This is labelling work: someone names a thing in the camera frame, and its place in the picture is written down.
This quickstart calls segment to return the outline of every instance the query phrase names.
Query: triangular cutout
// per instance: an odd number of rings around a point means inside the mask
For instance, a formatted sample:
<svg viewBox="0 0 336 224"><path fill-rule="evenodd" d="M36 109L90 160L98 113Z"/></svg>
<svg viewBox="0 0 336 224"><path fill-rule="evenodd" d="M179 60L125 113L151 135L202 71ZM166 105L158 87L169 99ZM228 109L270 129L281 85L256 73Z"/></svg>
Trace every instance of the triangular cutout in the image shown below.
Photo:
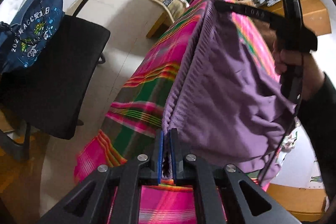
<svg viewBox="0 0 336 224"><path fill-rule="evenodd" d="M253 216L261 215L272 209L271 204L261 197L260 194L257 193L246 181L240 181L239 186Z"/></svg>
<svg viewBox="0 0 336 224"><path fill-rule="evenodd" d="M82 217L95 187L95 181L89 182L71 198L71 200L64 206L64 210L67 213Z"/></svg>

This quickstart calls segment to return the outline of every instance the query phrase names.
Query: purple fabric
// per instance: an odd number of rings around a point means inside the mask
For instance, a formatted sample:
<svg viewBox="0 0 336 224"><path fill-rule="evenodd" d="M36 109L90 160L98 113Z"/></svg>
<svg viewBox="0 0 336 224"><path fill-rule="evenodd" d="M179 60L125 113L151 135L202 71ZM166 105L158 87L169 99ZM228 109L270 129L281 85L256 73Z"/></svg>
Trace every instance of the purple fabric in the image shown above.
<svg viewBox="0 0 336 224"><path fill-rule="evenodd" d="M196 155L248 173L264 168L293 108L280 84L255 65L231 15L209 2L166 101L163 132L177 128ZM279 170L272 164L266 180Z"/></svg>

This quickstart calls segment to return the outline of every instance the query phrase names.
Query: blue drawstring bag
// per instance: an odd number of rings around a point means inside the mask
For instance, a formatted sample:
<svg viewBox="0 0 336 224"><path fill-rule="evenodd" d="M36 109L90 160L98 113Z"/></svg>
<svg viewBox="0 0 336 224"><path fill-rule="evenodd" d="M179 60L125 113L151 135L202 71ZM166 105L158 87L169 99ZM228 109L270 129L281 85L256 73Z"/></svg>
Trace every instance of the blue drawstring bag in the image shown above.
<svg viewBox="0 0 336 224"><path fill-rule="evenodd" d="M63 16L63 0L26 0L11 24L0 22L0 71L33 65Z"/></svg>

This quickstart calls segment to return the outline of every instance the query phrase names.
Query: striped fabric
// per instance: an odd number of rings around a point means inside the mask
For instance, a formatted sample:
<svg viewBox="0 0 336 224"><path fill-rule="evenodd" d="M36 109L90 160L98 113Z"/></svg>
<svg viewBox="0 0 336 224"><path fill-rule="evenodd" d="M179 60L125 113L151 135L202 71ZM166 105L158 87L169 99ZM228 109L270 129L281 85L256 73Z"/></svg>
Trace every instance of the striped fabric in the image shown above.
<svg viewBox="0 0 336 224"><path fill-rule="evenodd" d="M77 182L101 164L124 164L153 143L155 132L161 128L163 108L189 37L209 1L189 0L188 10L162 35L123 85L98 135L77 157L74 171ZM237 14L232 14L232 21L241 42L249 46L256 64L278 80L271 53L252 21ZM192 189L176 187L172 181L142 187L139 223L195 224Z"/></svg>

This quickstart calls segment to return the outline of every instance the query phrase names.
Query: metal bolt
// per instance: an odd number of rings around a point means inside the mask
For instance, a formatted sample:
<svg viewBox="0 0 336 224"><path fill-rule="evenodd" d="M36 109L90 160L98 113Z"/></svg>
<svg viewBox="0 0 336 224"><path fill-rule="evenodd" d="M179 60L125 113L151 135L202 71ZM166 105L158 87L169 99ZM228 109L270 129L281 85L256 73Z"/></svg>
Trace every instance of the metal bolt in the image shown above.
<svg viewBox="0 0 336 224"><path fill-rule="evenodd" d="M148 156L146 154L140 154L138 156L138 160L140 160L140 161L145 161L147 159L148 159Z"/></svg>
<svg viewBox="0 0 336 224"><path fill-rule="evenodd" d="M103 172L106 172L108 168L109 167L107 165L102 164L102 165L98 166L98 171L101 172L101 173L103 173Z"/></svg>
<svg viewBox="0 0 336 224"><path fill-rule="evenodd" d="M197 159L197 157L194 154L188 154L185 158L188 161L195 161Z"/></svg>
<svg viewBox="0 0 336 224"><path fill-rule="evenodd" d="M237 170L237 167L233 164L228 164L227 166L225 166L225 169L230 173L234 173Z"/></svg>

